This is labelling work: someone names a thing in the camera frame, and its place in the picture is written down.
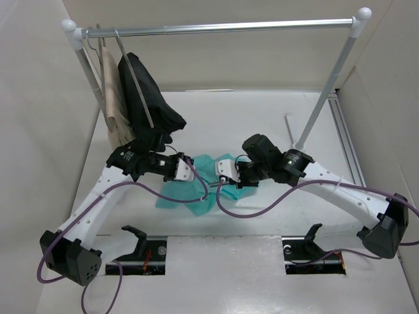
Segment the white and chrome clothes rack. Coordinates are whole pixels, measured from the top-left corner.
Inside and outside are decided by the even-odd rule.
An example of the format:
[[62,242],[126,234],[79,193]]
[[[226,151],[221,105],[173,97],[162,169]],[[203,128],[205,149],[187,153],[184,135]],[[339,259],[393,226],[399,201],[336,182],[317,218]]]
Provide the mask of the white and chrome clothes rack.
[[82,66],[84,74],[88,79],[91,90],[94,93],[96,101],[102,111],[103,118],[108,130],[112,130],[113,126],[109,122],[106,113],[105,96],[103,86],[99,85],[92,66],[84,51],[84,43],[89,39],[114,38],[124,57],[127,53],[124,49],[123,37],[140,37],[140,36],[159,36],[159,35],[183,35],[183,34],[200,34],[200,33],[227,33],[240,31],[263,31],[263,30],[279,30],[279,29],[336,29],[348,28],[349,34],[344,43],[339,57],[321,91],[318,101],[300,135],[295,133],[295,124],[290,114],[285,116],[289,136],[294,148],[298,150],[304,149],[304,144],[318,119],[318,116],[331,93],[335,82],[347,60],[350,52],[361,36],[365,26],[371,19],[372,10],[368,7],[360,8],[355,16],[351,18],[335,18],[335,19],[317,19],[317,20],[291,20],[291,21],[273,21],[273,22],[239,22],[224,24],[198,24],[198,25],[182,25],[182,26],[160,26],[152,28],[122,28],[122,29],[83,29],[76,25],[73,20],[65,19],[60,23],[60,27],[64,32],[70,46],[75,51],[77,58]]

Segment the teal t shirt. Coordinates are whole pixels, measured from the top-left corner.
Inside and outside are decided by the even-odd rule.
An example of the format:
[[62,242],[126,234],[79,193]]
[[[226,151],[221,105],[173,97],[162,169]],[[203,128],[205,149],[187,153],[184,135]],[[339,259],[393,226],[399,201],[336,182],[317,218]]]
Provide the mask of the teal t shirt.
[[[210,212],[216,203],[216,188],[210,187],[210,183],[217,182],[218,177],[215,174],[215,163],[221,160],[233,160],[235,157],[231,154],[224,154],[218,158],[212,158],[208,154],[193,157],[194,167],[196,168],[199,176],[207,184],[208,196],[204,201],[194,203],[184,203],[184,206],[192,212],[196,217],[205,215]],[[245,187],[237,189],[233,185],[226,185],[222,187],[220,196],[231,200],[238,201],[256,192],[255,187]],[[191,182],[178,182],[170,181],[163,185],[160,193],[168,198],[176,200],[194,200],[202,198],[205,195],[205,190],[198,179]]]

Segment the metal clothes hanger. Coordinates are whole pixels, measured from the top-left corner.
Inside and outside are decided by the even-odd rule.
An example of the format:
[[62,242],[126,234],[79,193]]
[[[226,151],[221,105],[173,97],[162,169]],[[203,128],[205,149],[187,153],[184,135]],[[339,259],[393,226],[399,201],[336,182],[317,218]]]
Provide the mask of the metal clothes hanger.
[[215,181],[212,183],[208,183],[210,188],[215,188],[217,186],[236,186],[236,182],[234,181]]

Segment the beige hanging garment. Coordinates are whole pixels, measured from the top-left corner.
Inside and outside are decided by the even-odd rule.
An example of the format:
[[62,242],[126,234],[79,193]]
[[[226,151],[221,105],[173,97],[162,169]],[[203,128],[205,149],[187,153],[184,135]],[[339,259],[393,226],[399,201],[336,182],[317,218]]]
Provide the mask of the beige hanging garment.
[[110,126],[108,139],[113,150],[134,140],[131,123],[119,77],[117,63],[106,48],[102,48],[103,79],[106,105],[106,117]]

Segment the metal hanger with beige garment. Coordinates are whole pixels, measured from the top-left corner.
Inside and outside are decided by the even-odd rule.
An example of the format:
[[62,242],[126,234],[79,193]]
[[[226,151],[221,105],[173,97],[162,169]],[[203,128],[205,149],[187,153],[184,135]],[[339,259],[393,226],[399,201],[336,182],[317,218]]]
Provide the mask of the metal hanger with beige garment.
[[100,101],[100,109],[103,114],[103,118],[105,120],[105,124],[107,126],[107,129],[112,132],[113,131],[113,125],[111,121],[108,118],[107,115],[107,102],[106,102],[106,95],[105,95],[105,76],[104,76],[104,65],[103,65],[103,47],[105,46],[105,39],[99,37],[98,38],[98,48],[94,48],[90,44],[90,31],[93,30],[93,27],[88,27],[86,29],[86,41],[88,43],[88,46],[90,49],[96,52],[96,55],[98,57],[99,61],[99,69],[100,69],[100,92],[101,92],[101,101]]

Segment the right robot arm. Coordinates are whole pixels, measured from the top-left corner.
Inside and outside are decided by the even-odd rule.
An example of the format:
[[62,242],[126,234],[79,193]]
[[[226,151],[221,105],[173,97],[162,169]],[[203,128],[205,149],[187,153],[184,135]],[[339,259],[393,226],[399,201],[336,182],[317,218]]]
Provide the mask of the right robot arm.
[[404,196],[350,184],[300,150],[281,152],[265,135],[251,136],[242,149],[249,160],[230,167],[230,180],[238,188],[271,179],[313,194],[362,223],[357,236],[370,253],[387,259],[396,255],[409,224]]

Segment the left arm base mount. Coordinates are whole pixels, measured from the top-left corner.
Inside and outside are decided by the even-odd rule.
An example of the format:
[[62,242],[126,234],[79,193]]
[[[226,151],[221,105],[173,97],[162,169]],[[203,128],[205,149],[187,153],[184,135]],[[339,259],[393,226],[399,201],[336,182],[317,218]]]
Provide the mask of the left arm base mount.
[[126,254],[119,254],[106,264],[106,275],[118,275],[118,266],[122,266],[124,275],[164,275],[166,273],[167,237],[148,236],[145,232],[129,225],[121,228],[125,234],[135,236],[134,246]]

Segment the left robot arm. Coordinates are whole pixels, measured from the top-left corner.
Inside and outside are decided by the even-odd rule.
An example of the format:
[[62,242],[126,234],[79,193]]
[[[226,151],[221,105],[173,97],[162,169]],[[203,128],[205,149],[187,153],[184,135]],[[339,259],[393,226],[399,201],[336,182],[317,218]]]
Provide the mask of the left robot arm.
[[120,236],[96,238],[102,224],[125,191],[146,174],[160,175],[165,181],[187,182],[194,179],[194,161],[183,152],[169,156],[140,150],[132,141],[116,148],[79,208],[55,231],[40,238],[43,253],[37,280],[46,284],[42,268],[58,273],[85,287],[100,273],[103,264],[123,255],[139,259],[145,254],[145,233],[124,226]]

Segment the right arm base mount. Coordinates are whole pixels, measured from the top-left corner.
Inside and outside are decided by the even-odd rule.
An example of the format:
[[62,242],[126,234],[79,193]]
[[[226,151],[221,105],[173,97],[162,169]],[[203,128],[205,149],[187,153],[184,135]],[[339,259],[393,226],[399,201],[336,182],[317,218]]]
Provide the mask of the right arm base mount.
[[286,275],[346,275],[340,253],[324,251],[315,243],[322,224],[314,224],[305,235],[282,237]]

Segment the black hanging garment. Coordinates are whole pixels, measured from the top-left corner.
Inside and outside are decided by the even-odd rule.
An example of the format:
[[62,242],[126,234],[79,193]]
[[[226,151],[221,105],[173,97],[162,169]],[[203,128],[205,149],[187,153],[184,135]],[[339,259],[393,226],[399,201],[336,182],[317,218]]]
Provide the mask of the black hanging garment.
[[135,140],[148,142],[150,151],[164,152],[166,145],[173,142],[171,134],[182,130],[187,122],[168,105],[154,78],[140,59],[132,52],[127,53],[127,55],[134,68],[155,125],[153,129],[149,125],[127,64],[122,57],[118,64],[118,71],[128,111],[128,120],[131,123]]

